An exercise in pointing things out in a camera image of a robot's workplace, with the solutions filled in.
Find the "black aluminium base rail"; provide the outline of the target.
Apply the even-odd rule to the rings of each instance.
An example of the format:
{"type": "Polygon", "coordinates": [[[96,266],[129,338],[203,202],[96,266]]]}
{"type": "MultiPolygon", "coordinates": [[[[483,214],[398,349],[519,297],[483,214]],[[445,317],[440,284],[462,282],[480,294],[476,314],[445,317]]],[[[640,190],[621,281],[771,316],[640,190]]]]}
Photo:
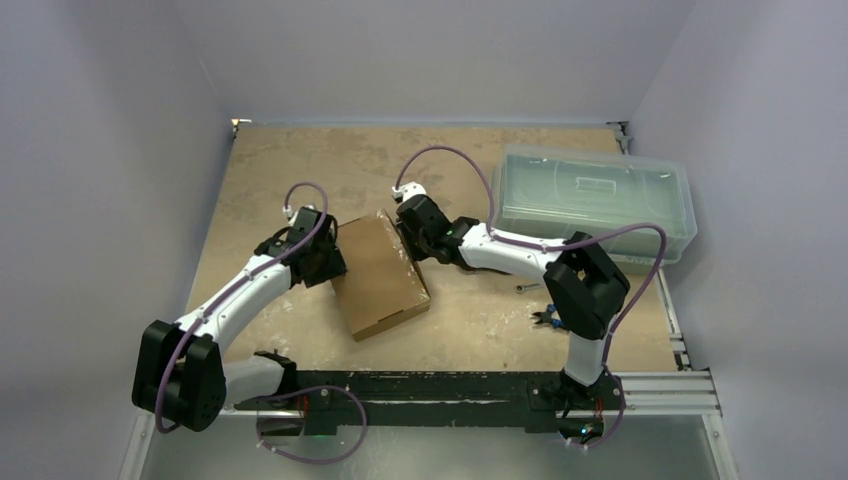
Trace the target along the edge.
{"type": "Polygon", "coordinates": [[[592,442],[626,415],[701,416],[719,410],[706,372],[604,375],[592,391],[554,372],[298,370],[183,380],[174,374],[161,415],[200,432],[221,414],[254,413],[300,422],[306,435],[340,426],[520,428],[592,442]]]}

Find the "blue handled pliers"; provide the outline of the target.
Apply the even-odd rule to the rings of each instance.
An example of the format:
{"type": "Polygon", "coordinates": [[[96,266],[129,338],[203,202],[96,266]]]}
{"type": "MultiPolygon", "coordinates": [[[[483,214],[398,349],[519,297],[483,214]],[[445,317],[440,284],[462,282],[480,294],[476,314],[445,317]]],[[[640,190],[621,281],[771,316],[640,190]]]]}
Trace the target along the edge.
{"type": "Polygon", "coordinates": [[[535,325],[548,325],[553,329],[566,329],[561,319],[556,316],[557,309],[549,304],[544,310],[531,314],[535,325]]]}

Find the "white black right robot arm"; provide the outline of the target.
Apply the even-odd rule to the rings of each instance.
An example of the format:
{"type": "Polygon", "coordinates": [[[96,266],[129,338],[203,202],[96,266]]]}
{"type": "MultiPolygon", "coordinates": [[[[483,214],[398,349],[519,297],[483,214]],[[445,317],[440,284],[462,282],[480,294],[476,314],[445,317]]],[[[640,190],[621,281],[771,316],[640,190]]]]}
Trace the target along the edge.
{"type": "Polygon", "coordinates": [[[448,219],[423,193],[403,194],[397,202],[396,226],[413,260],[433,258],[466,271],[494,271],[544,285],[569,332],[563,397],[584,407],[599,396],[610,324],[624,307],[630,282],[590,235],[575,233],[562,241],[560,251],[539,239],[506,243],[477,219],[448,219]]]}

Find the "brown cardboard express box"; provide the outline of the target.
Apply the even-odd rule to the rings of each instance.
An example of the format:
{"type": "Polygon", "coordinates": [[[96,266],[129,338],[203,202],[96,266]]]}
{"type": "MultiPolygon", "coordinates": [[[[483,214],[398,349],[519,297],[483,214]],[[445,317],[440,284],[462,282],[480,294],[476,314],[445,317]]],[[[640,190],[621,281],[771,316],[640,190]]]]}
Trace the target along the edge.
{"type": "Polygon", "coordinates": [[[332,280],[352,338],[362,342],[417,317],[431,296],[384,209],[339,227],[337,245],[346,273],[332,280]]]}

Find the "clear plastic storage bin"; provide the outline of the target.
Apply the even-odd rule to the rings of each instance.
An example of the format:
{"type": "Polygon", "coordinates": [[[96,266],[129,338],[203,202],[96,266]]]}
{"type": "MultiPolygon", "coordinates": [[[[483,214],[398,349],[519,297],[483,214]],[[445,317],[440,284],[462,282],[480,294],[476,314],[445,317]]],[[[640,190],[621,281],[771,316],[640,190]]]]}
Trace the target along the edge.
{"type": "Polygon", "coordinates": [[[668,241],[674,264],[697,234],[685,167],[676,162],[568,148],[508,145],[494,167],[493,227],[556,239],[593,236],[651,222],[668,241]]]}

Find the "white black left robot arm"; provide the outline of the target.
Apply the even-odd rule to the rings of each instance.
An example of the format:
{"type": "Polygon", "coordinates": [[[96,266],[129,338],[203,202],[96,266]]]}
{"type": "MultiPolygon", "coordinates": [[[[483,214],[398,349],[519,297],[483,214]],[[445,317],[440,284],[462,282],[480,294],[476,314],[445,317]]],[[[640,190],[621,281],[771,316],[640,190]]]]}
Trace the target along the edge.
{"type": "Polygon", "coordinates": [[[152,413],[163,432],[203,431],[222,409],[255,398],[275,409],[292,405],[299,388],[293,360],[270,351],[230,363],[223,356],[259,313],[293,287],[345,274],[337,239],[334,216],[302,207],[213,298],[172,323],[152,322],[141,337],[133,405],[152,413]]]}

